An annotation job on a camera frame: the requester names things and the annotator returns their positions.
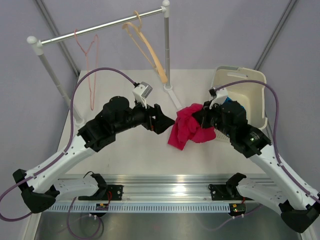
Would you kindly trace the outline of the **pink t shirt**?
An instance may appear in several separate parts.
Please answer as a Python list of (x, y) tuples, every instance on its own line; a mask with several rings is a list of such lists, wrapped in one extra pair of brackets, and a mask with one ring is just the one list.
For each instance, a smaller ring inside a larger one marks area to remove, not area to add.
[(202, 107), (201, 104), (193, 103), (176, 113), (177, 117), (170, 132), (168, 145), (182, 151), (188, 141), (201, 144), (216, 138), (213, 127), (201, 128), (201, 125), (192, 116), (192, 114), (200, 111)]

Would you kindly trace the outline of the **blue t shirt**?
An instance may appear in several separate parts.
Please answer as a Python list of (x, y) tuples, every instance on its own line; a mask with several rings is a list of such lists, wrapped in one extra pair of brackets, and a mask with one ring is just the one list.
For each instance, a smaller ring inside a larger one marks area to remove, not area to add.
[(234, 101), (233, 101), (231, 98), (227, 97), (227, 98), (225, 99), (224, 103), (229, 103), (229, 102), (234, 102)]

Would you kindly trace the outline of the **beige plastic hanger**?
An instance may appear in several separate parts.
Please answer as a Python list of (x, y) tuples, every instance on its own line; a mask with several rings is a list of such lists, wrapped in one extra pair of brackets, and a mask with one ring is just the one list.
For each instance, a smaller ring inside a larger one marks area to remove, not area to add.
[[(126, 31), (126, 33), (129, 35), (129, 37), (132, 39), (132, 41), (134, 42), (134, 44), (138, 47), (138, 49), (140, 50), (140, 52), (142, 53), (142, 55), (147, 59), (147, 61), (150, 63), (150, 65), (152, 66), (153, 70), (157, 73), (157, 75), (159, 76), (162, 84), (167, 84), (168, 83), (168, 77), (165, 73), (165, 70), (155, 52), (155, 50), (152, 48), (151, 44), (149, 43), (149, 41), (147, 40), (147, 38), (144, 36), (144, 34), (142, 33), (142, 20), (141, 17), (139, 15), (139, 13), (135, 10), (133, 12), (133, 14), (137, 17), (138, 21), (139, 21), (139, 25), (136, 26), (135, 24), (133, 24), (131, 21), (126, 22), (122, 25), (122, 29)], [(130, 28), (132, 28), (134, 30), (134, 33), (136, 34), (137, 38), (140, 39), (140, 41), (145, 45), (146, 49), (149, 52), (149, 55), (151, 56), (152, 59), (149, 58), (149, 56), (144, 52), (144, 50), (142, 49), (142, 47), (139, 45), (139, 43), (136, 41), (136, 38), (133, 36), (133, 34), (130, 31)]]

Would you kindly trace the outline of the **pink wire hanger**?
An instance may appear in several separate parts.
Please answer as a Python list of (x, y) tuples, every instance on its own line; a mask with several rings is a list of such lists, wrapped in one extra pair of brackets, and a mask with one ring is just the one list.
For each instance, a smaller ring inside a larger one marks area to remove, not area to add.
[[(76, 28), (74, 30), (74, 37), (76, 40), (77, 45), (79, 46), (80, 50), (83, 52), (85, 56), (85, 62), (86, 62), (86, 71), (87, 73), (91, 70), (90, 69), (90, 51), (93, 48), (93, 45), (95, 45), (95, 62), (94, 67), (97, 68), (99, 66), (99, 46), (100, 46), (100, 39), (97, 34), (94, 35), (93, 40), (91, 41), (90, 45), (87, 49), (85, 49), (78, 40), (77, 35), (78, 29)], [(89, 89), (89, 104), (90, 104), (90, 110), (93, 111), (95, 109), (95, 100), (96, 100), (96, 87), (97, 87), (97, 73), (94, 73), (93, 75), (93, 85), (91, 82), (91, 77), (88, 76), (87, 78), (88, 82), (88, 89)]]

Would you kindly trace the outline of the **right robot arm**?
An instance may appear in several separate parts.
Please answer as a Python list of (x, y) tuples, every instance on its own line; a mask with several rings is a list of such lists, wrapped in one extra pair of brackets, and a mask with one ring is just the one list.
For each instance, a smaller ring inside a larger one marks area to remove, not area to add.
[(246, 111), (237, 101), (216, 103), (213, 107), (207, 101), (192, 116), (201, 128), (214, 127), (229, 137), (233, 148), (259, 166), (279, 189), (272, 190), (236, 173), (226, 182), (230, 198), (249, 198), (270, 208), (297, 233), (303, 233), (319, 217), (319, 192), (283, 160), (275, 143), (248, 124)]

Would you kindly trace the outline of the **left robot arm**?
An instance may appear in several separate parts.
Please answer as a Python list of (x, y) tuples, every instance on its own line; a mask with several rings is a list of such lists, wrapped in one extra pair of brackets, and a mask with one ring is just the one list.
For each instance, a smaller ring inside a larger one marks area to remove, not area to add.
[(162, 134), (175, 121), (165, 116), (158, 104), (143, 106), (136, 102), (133, 108), (127, 98), (115, 96), (97, 116), (88, 121), (72, 137), (65, 149), (56, 152), (39, 166), (18, 169), (13, 173), (25, 205), (37, 214), (49, 209), (58, 200), (78, 198), (81, 201), (98, 201), (107, 197), (108, 184), (93, 173), (88, 178), (61, 180), (60, 177), (84, 159), (115, 142), (116, 135), (143, 126), (146, 130)]

